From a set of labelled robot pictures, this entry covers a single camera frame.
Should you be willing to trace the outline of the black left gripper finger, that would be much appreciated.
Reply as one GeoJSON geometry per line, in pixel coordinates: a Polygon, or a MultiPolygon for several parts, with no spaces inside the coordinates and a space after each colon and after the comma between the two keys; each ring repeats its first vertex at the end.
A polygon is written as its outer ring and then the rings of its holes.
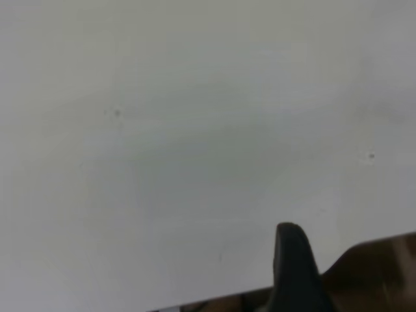
{"type": "Polygon", "coordinates": [[[273,275],[267,311],[333,311],[308,238],[297,224],[277,225],[273,275]]]}

